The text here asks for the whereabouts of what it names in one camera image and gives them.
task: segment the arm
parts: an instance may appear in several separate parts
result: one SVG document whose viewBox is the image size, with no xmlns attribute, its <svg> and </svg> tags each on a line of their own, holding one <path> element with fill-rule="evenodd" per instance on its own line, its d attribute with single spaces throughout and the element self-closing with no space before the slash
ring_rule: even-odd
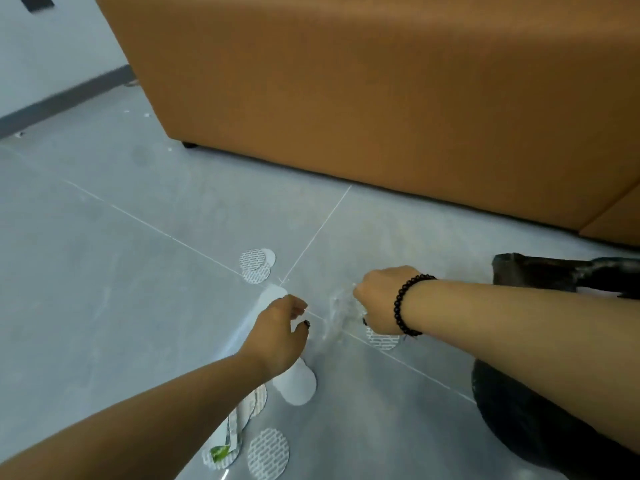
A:
<svg viewBox="0 0 640 480">
<path fill-rule="evenodd" d="M 263 311 L 237 354 L 133 396 L 0 465 L 0 479 L 173 479 L 236 405 L 302 354 L 307 304 L 288 295 Z"/>
<path fill-rule="evenodd" d="M 354 291 L 378 333 L 398 334 L 393 302 L 419 272 L 372 271 Z M 427 281 L 401 306 L 410 328 L 519 380 L 640 452 L 640 303 L 471 283 Z"/>
</svg>

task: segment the gray tile floor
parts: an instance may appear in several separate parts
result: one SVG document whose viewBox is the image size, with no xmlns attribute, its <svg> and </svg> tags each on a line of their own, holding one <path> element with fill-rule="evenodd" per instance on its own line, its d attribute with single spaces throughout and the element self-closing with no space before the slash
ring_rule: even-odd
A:
<svg viewBox="0 0 640 480">
<path fill-rule="evenodd" d="M 224 353 L 262 288 L 240 252 L 274 250 L 268 283 L 310 303 L 376 267 L 491 281 L 494 254 L 638 256 L 560 230 L 274 166 L 164 135 L 140 88 L 117 88 L 0 141 L 0 460 Z M 436 340 L 389 353 L 350 322 L 310 361 L 318 391 L 269 387 L 251 421 L 281 429 L 283 479 L 554 479 L 485 427 L 472 358 Z M 198 458 L 180 476 L 211 478 Z M 229 480 L 249 478 L 244 453 Z"/>
</svg>

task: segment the dark baseboard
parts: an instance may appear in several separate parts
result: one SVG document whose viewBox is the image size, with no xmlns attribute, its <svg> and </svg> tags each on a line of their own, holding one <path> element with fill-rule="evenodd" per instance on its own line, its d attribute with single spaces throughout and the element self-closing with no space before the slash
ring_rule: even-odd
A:
<svg viewBox="0 0 640 480">
<path fill-rule="evenodd" d="M 130 65 L 99 75 L 73 88 L 0 118 L 0 139 L 66 111 L 136 78 Z"/>
</svg>

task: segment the white wall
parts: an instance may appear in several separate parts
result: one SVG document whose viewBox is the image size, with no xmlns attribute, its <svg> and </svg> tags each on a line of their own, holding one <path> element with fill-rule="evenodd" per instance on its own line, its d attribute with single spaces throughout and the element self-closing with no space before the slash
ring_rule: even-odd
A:
<svg viewBox="0 0 640 480">
<path fill-rule="evenodd" d="M 0 117 L 127 63 L 94 0 L 0 0 Z"/>
</svg>

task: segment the black bag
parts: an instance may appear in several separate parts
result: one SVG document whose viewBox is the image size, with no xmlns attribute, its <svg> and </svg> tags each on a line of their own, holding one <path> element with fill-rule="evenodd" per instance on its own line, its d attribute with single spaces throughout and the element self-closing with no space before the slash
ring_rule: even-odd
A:
<svg viewBox="0 0 640 480">
<path fill-rule="evenodd" d="M 585 287 L 640 299 L 640 260 L 569 261 L 513 253 L 496 256 L 492 265 L 494 285 L 569 292 Z M 639 455 L 481 360 L 474 364 L 472 385 L 484 421 L 522 459 L 575 480 L 640 476 Z"/>
</svg>

